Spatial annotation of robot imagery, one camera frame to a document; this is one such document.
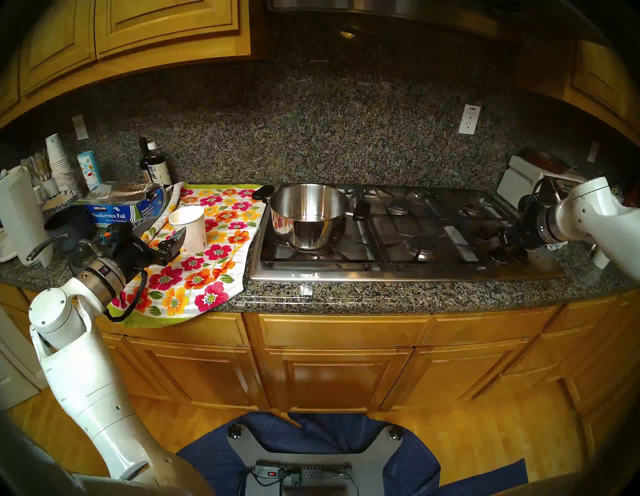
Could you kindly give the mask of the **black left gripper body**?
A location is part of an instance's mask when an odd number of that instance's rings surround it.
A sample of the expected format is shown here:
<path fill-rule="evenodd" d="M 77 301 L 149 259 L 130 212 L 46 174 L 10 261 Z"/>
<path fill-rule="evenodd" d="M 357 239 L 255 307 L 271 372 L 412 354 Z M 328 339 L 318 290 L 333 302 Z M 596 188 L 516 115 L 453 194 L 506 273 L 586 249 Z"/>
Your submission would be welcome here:
<path fill-rule="evenodd" d="M 124 276 L 131 281 L 145 268 L 153 265 L 154 250 L 149 248 L 132 229 L 115 229 L 114 262 Z"/>

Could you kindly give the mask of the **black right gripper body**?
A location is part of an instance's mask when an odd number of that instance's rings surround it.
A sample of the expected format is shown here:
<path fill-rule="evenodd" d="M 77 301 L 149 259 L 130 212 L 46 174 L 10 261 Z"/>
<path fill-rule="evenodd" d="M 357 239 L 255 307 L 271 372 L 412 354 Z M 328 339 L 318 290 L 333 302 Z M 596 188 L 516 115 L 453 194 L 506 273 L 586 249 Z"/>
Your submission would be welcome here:
<path fill-rule="evenodd" d="M 540 219 L 544 219 L 547 208 L 538 200 L 538 193 L 526 194 L 519 200 L 520 221 L 518 233 L 520 244 L 526 250 L 537 250 L 544 243 L 540 234 Z"/>

